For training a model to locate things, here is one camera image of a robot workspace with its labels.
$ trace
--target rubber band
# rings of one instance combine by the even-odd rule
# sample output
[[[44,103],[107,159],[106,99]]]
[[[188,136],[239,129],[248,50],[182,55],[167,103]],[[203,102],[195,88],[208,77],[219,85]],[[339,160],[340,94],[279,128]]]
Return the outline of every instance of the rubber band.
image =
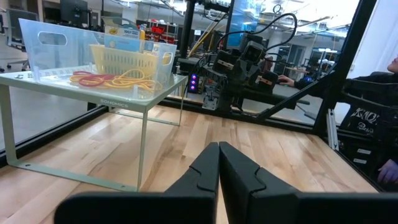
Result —
[[[138,75],[139,78],[129,76],[135,71],[137,71],[136,75]],[[77,82],[85,87],[126,89],[133,88],[137,85],[139,88],[143,88],[150,92],[163,88],[161,83],[149,80],[148,78],[150,77],[153,77],[153,75],[145,75],[142,70],[133,68],[124,72],[122,75],[97,75],[86,71],[75,71],[69,80],[71,82]]]

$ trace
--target person's hand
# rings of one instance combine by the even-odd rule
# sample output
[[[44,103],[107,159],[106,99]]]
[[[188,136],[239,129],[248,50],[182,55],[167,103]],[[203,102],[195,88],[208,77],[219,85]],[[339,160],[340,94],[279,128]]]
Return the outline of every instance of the person's hand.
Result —
[[[287,85],[290,87],[294,87],[294,80],[292,80],[291,78],[286,77],[284,75],[279,75],[278,81],[280,81],[280,83],[279,83],[280,85]]]
[[[380,169],[378,182],[394,182],[398,184],[398,164],[396,164],[392,159],[389,159]]]

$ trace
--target clear plastic bin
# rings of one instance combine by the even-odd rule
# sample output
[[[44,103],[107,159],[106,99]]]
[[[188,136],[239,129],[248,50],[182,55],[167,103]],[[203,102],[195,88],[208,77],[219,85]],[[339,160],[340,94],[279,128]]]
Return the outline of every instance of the clear plastic bin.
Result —
[[[176,45],[19,21],[36,82],[132,101],[169,87]]]

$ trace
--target yellow basket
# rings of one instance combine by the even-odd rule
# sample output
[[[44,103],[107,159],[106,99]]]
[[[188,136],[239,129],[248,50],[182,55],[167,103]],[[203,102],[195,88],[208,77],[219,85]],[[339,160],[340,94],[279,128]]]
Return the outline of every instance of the yellow basket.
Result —
[[[147,80],[155,79],[158,56],[112,49],[103,45],[90,45],[90,47],[99,74],[121,75],[129,70],[138,69],[144,72]],[[134,70],[128,76],[139,78],[142,74]]]

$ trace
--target office chair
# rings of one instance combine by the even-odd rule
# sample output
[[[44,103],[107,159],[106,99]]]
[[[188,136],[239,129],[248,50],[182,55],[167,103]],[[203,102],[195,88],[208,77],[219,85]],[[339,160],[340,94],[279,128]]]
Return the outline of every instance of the office chair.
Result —
[[[26,52],[25,43],[22,38],[21,27],[19,25],[19,18],[39,21],[39,16],[33,12],[27,12],[17,9],[7,9],[8,30],[7,30],[7,45],[22,52]],[[29,66],[28,60],[20,60],[17,62],[7,63],[7,68],[10,69],[11,65],[22,64],[22,71],[25,71]]]

